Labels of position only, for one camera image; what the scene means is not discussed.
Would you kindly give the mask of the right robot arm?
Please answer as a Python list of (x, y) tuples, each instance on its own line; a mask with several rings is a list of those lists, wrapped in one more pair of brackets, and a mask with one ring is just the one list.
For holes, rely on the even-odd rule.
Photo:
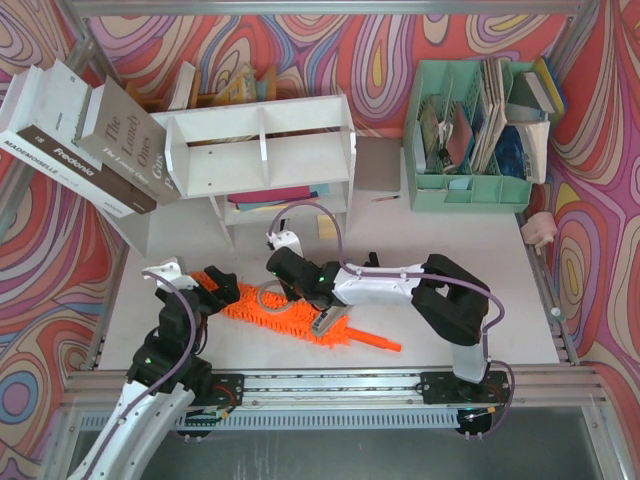
[(409, 305), (451, 345), (455, 377), (479, 384), (486, 376), (490, 361), (483, 322), (490, 302), (500, 315), (504, 307), (486, 284), (444, 255), (432, 254), (423, 264), (398, 268), (338, 261), (317, 265), (282, 247), (271, 255), (266, 269), (288, 299), (303, 299), (320, 311)]

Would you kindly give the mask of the masking tape roll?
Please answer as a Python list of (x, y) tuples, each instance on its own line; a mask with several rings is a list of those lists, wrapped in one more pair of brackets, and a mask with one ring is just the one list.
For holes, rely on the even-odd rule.
[(284, 313), (293, 305), (293, 302), (279, 290), (280, 286), (278, 280), (271, 280), (258, 287), (256, 301), (269, 314)]

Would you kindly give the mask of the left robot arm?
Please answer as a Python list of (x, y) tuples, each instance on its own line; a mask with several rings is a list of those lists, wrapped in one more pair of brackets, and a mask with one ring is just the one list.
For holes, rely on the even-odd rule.
[(158, 324), (135, 352), (114, 410), (72, 479), (138, 479), (188, 407), (220, 422), (242, 404), (244, 377), (216, 374), (200, 356), (209, 318), (240, 299), (236, 275), (214, 266), (188, 274), (175, 259), (142, 275), (156, 284)]

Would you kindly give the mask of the orange microfiber duster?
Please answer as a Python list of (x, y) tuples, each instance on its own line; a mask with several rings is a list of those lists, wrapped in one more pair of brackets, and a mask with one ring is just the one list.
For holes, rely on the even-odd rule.
[(279, 334), (328, 348), (358, 342), (381, 350), (392, 352), (400, 352), (402, 350), (402, 346), (399, 343), (351, 328), (347, 314), (342, 316), (322, 338), (316, 338), (311, 333), (310, 327), (320, 312), (305, 301), (293, 302), (292, 307), (284, 313), (269, 314), (256, 301), (259, 286), (239, 282), (238, 287), (240, 299), (222, 309), (222, 314), (227, 318), (244, 321)]

